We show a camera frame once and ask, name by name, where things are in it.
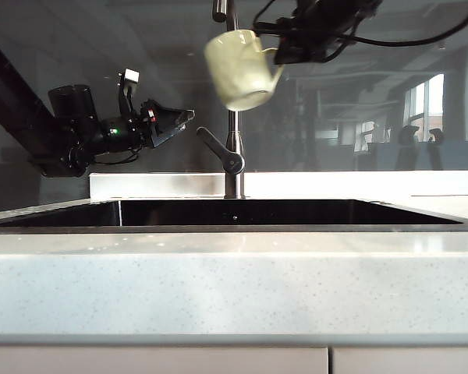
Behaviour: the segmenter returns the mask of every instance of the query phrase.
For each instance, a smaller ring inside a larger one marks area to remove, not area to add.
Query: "glass panel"
[[[266,3],[237,1],[240,27],[251,27]],[[228,132],[227,111],[203,53],[209,40],[225,32],[225,24],[212,20],[211,7],[212,0],[0,0],[0,49],[49,110],[49,90],[87,84],[97,116],[118,116],[117,74],[129,68],[140,73],[137,110],[152,98],[196,112],[184,132],[155,150],[142,150],[136,162],[93,164],[81,178],[41,177],[28,163],[30,154],[0,126],[0,210],[88,197],[89,172],[223,172],[196,136],[197,127],[205,126],[224,143]],[[261,20],[290,17],[295,7],[296,1],[275,2]],[[467,14],[468,2],[385,0],[357,35],[386,41],[432,37]],[[261,43],[278,47],[279,40],[263,36]],[[329,52],[334,49],[329,44]],[[274,71],[272,56],[268,61]],[[426,82],[427,125],[445,138],[441,166],[468,169],[467,27],[442,44],[354,44],[329,63],[287,65],[269,102],[241,114],[246,171],[394,171],[402,127],[424,113]],[[357,139],[365,122],[377,128],[370,140]],[[417,132],[420,140],[422,134]],[[419,160],[427,157],[427,145],[420,144]]]

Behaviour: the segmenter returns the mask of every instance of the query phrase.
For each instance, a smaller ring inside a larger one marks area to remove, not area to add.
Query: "cabinet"
[[[468,348],[336,348],[333,374],[468,374]]]
[[[325,348],[1,347],[0,374],[328,374]]]

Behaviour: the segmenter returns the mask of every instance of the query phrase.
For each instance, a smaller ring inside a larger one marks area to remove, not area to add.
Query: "robotic arm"
[[[134,110],[138,76],[128,69],[121,74],[117,118],[100,121],[84,85],[51,90],[53,116],[0,50],[0,124],[47,177],[80,177],[104,153],[130,151],[130,157],[110,164],[132,162],[142,148],[160,146],[194,118],[194,111],[165,108],[151,99]]]

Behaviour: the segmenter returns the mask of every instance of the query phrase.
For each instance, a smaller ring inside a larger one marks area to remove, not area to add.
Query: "black sink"
[[[352,199],[128,200],[0,220],[0,233],[468,231],[453,218]]]

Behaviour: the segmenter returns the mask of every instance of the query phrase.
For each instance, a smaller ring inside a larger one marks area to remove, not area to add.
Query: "mug handle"
[[[277,48],[267,48],[262,51],[264,55],[273,55],[277,52]],[[278,65],[277,70],[275,71],[274,77],[272,78],[272,83],[274,87],[278,84],[279,79],[281,78],[282,71],[284,70],[284,65]]]

